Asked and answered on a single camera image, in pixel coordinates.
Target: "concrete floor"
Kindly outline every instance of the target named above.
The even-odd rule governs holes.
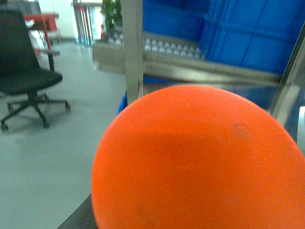
[[[55,49],[61,51],[55,69],[63,81],[46,92],[67,99],[71,111],[42,105],[50,123],[43,129],[29,108],[0,132],[1,229],[55,229],[86,199],[96,147],[126,90],[124,75],[94,70],[90,48],[66,43]],[[47,56],[39,61],[48,67]],[[0,116],[7,101],[19,98],[0,99]]]

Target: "red table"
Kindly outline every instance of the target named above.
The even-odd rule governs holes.
[[[55,19],[59,18],[57,13],[44,13],[44,14],[26,14],[23,16],[25,21],[34,20],[38,26],[33,26],[31,30],[43,30],[48,49],[51,49],[51,43],[48,36],[48,31],[57,31]]]

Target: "white wall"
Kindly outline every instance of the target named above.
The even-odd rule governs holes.
[[[71,0],[39,0],[42,13],[56,12],[59,18],[56,20],[60,36],[74,38],[73,21],[75,20]]]

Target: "office chair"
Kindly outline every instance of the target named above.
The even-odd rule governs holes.
[[[7,103],[9,114],[1,119],[1,130],[8,130],[5,121],[32,106],[43,120],[44,128],[49,127],[38,104],[64,103],[70,110],[67,100],[50,100],[46,94],[37,91],[62,81],[62,75],[54,71],[53,55],[59,52],[45,50],[48,54],[50,71],[40,68],[35,56],[28,29],[21,12],[0,11],[0,92],[7,95],[27,94],[28,99]],[[14,110],[13,104],[20,105]]]

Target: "blue plastic crate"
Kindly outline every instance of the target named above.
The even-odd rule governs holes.
[[[191,12],[208,13],[211,0],[182,0],[181,8]]]
[[[118,115],[119,113],[121,113],[122,110],[124,110],[125,107],[127,107],[127,105],[128,105],[128,104],[127,104],[127,94],[125,94],[125,95],[123,96],[123,98],[122,98],[122,101],[121,101],[120,105],[119,105],[117,115]]]
[[[173,6],[176,8],[181,7],[182,0],[144,0],[143,2],[149,1],[152,4],[159,4],[161,6]]]
[[[143,30],[166,36],[199,41],[204,14],[173,7],[143,3]]]
[[[272,86],[267,87],[236,87],[233,93],[244,97],[261,108],[267,110],[270,108],[277,88]]]
[[[206,18],[201,51],[209,61],[282,74],[305,20],[301,1],[218,0]]]

